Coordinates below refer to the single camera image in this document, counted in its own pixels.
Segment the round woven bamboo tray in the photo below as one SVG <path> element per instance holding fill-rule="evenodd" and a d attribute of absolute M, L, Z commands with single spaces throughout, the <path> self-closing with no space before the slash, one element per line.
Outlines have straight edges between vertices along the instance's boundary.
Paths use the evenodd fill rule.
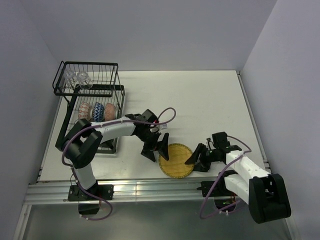
<path fill-rule="evenodd" d="M 161 155 L 158 157 L 158 165 L 165 175 L 173 179 L 182 179 L 192 173 L 195 165 L 185 164 L 193 154 L 189 147 L 181 143 L 172 143 L 168 145 L 168 154 L 168 161 Z"/>

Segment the pink floral patterned bowl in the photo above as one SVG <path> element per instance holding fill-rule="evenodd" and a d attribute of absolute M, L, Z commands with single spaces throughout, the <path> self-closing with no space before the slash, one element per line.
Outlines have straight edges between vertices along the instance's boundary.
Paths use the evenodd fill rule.
<path fill-rule="evenodd" d="M 104 107 L 104 120 L 113 121 L 116 119 L 116 115 L 116 107 L 111 103 L 107 103 Z"/>

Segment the orange patterned bowl zigzag outside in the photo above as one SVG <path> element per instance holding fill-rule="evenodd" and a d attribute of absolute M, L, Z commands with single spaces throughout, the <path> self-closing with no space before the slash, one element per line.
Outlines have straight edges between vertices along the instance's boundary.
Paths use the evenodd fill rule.
<path fill-rule="evenodd" d="M 102 122 L 104 119 L 105 108 L 102 103 L 96 102 L 92 108 L 91 119 L 93 122 Z"/>

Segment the blue triangle patterned bowl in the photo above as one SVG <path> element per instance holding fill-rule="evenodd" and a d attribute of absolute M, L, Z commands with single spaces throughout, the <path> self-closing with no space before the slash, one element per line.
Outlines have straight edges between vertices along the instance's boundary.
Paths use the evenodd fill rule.
<path fill-rule="evenodd" d="M 78 119 L 86 119 L 89 121 L 91 119 L 91 106 L 87 102 L 81 102 L 78 109 Z"/>

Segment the clear faceted glass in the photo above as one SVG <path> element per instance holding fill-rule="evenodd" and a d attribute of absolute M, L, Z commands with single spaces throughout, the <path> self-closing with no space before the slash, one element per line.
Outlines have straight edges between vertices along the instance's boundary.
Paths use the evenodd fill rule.
<path fill-rule="evenodd" d="M 76 73 L 73 70 L 65 70 L 63 75 L 66 86 L 69 88 L 74 88 L 77 83 Z"/>

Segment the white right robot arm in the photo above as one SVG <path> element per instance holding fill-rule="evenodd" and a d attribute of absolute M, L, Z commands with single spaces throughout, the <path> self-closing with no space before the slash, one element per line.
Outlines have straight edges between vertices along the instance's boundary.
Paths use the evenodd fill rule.
<path fill-rule="evenodd" d="M 291 216 L 285 181 L 280 174 L 271 174 L 255 164 L 246 156 L 251 149 L 243 151 L 228 142 L 215 143 L 213 146 L 213 149 L 208 149 L 204 144 L 198 144 L 185 162 L 185 165 L 193 164 L 193 169 L 200 172 L 206 172 L 213 162 L 225 164 L 205 195 L 201 212 L 211 193 L 217 190 L 222 195 L 232 192 L 238 196 L 248 205 L 251 217 L 258 224 Z"/>

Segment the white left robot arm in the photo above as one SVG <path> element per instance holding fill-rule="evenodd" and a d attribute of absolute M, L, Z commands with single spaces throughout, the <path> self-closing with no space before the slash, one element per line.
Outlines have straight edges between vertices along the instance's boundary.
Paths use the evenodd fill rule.
<path fill-rule="evenodd" d="M 105 122 L 80 119 L 65 137 L 59 137 L 55 147 L 72 162 L 63 164 L 74 170 L 75 178 L 81 185 L 79 194 L 86 200 L 91 200 L 98 193 L 91 161 L 102 143 L 119 137 L 137 136 L 143 142 L 142 156 L 155 162 L 154 152 L 158 152 L 166 161 L 169 160 L 169 133 L 165 133 L 159 141 L 161 133 L 152 132 L 152 128 L 159 124 L 159 118 L 149 109 L 142 114 L 127 114 Z"/>

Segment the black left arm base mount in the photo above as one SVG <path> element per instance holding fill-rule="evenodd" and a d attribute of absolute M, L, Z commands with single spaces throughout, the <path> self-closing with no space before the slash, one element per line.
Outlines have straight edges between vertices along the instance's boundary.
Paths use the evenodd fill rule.
<path fill-rule="evenodd" d="M 101 204 L 113 199 L 112 184 L 96 184 L 84 192 L 78 185 L 71 185 L 67 197 L 68 202 L 78 203 L 78 213 L 82 216 L 93 216 L 100 210 Z"/>

